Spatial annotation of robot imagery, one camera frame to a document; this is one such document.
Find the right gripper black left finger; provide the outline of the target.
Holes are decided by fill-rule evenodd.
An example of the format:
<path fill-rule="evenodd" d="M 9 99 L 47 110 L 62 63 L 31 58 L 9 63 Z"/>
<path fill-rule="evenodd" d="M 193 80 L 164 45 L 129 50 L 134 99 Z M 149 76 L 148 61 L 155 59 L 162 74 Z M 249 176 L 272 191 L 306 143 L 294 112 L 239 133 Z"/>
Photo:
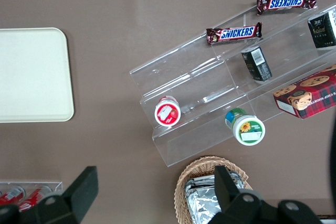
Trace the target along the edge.
<path fill-rule="evenodd" d="M 98 195 L 96 166 L 86 167 L 61 193 L 51 193 L 20 214 L 21 223 L 81 223 Z"/>

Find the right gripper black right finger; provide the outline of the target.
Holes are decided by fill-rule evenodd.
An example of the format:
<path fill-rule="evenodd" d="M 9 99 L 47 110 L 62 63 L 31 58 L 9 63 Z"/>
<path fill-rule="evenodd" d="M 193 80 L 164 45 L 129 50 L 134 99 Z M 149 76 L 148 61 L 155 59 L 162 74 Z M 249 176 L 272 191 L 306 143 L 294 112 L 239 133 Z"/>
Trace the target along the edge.
<path fill-rule="evenodd" d="M 221 211 L 210 223 L 278 223 L 277 209 L 260 199 L 252 190 L 239 191 L 228 170 L 216 166 L 215 195 Z"/>

